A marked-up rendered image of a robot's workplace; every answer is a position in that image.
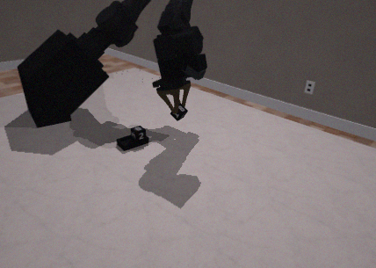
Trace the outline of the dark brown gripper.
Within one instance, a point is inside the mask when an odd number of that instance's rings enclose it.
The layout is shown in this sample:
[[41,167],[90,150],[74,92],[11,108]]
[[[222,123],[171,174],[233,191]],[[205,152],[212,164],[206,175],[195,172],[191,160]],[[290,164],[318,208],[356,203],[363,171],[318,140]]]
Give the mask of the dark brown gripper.
[[[178,58],[177,56],[164,58],[157,60],[158,66],[160,69],[161,79],[154,81],[153,87],[156,88],[157,94],[163,99],[163,101],[168,105],[168,107],[171,109],[173,113],[178,112],[178,105],[181,104],[179,99],[179,93],[180,90],[184,90],[183,100],[182,100],[182,106],[185,107],[186,99],[191,87],[191,81],[186,81],[186,78],[190,77],[189,75],[182,76],[178,78],[177,80],[167,80],[165,81],[164,75],[163,75],[163,67],[161,62],[172,60],[172,59]],[[160,87],[159,87],[160,85]],[[174,106],[169,101],[168,97],[166,95],[172,95],[174,98]]]

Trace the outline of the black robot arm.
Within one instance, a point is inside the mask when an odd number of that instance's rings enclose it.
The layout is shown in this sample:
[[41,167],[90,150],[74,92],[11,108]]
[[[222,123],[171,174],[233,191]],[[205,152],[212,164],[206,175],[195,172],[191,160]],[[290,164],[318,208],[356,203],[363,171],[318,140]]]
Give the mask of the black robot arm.
[[[72,33],[67,36],[75,40],[82,50],[103,68],[104,65],[98,59],[110,44],[123,47],[133,39],[134,32],[139,28],[135,22],[150,1],[113,1],[97,15],[96,28],[92,27],[87,34],[83,33],[79,38]],[[197,26],[189,24],[192,1],[170,0],[160,17],[157,28],[161,34],[156,35],[153,40],[156,58],[178,56],[176,59],[161,62],[165,81],[177,80],[186,75],[199,80],[206,73],[206,54],[200,54],[204,38]],[[109,37],[103,35],[103,32]]]

